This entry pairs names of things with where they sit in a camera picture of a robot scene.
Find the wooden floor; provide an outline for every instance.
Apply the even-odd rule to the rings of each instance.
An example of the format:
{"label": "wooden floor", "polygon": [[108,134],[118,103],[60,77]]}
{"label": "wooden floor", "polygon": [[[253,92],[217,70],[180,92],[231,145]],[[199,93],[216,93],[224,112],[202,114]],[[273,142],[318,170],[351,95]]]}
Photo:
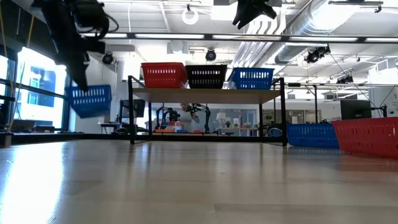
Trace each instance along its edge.
{"label": "wooden floor", "polygon": [[1,149],[0,161],[0,223],[398,220],[398,161],[336,150],[82,140]]}

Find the computer monitor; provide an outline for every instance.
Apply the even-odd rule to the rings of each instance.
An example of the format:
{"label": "computer monitor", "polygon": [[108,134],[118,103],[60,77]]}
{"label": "computer monitor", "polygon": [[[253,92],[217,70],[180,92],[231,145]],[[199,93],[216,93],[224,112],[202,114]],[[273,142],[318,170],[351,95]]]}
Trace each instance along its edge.
{"label": "computer monitor", "polygon": [[22,120],[15,119],[12,125],[13,133],[23,133],[23,132],[32,132],[32,128],[35,126],[34,120]]}
{"label": "computer monitor", "polygon": [[368,100],[341,100],[341,119],[372,118],[371,102]]}
{"label": "computer monitor", "polygon": [[[127,109],[129,105],[128,100],[123,100],[123,105],[125,105],[122,109],[122,118],[129,117],[129,110]],[[134,100],[134,117],[135,118],[143,118],[145,110],[145,100]]]}

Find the blue basket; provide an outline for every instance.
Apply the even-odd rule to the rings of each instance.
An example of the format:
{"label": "blue basket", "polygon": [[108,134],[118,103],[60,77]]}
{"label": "blue basket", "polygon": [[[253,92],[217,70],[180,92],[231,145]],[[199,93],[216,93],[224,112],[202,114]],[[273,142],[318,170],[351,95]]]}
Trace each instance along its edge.
{"label": "blue basket", "polygon": [[67,88],[67,94],[69,105],[80,118],[106,116],[111,113],[110,85],[89,86],[87,92],[73,86]]}
{"label": "blue basket", "polygon": [[271,89],[273,68],[234,68],[228,78],[229,88],[238,90]]}
{"label": "blue basket", "polygon": [[287,138],[293,146],[339,148],[331,124],[288,124]]}

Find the red basket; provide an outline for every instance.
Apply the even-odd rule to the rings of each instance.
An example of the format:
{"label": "red basket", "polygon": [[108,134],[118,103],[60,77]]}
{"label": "red basket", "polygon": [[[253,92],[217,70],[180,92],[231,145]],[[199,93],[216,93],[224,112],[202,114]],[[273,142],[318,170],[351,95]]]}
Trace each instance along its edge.
{"label": "red basket", "polygon": [[188,80],[183,63],[142,63],[146,88],[185,88]]}
{"label": "red basket", "polygon": [[332,122],[340,149],[398,159],[398,118]]}

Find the wooden shelf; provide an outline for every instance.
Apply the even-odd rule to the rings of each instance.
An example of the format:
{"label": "wooden shelf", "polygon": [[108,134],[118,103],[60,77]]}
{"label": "wooden shelf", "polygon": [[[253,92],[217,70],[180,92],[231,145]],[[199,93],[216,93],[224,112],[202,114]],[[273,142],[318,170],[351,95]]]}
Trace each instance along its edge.
{"label": "wooden shelf", "polygon": [[279,90],[216,90],[134,88],[133,94],[151,103],[263,104],[280,95]]}

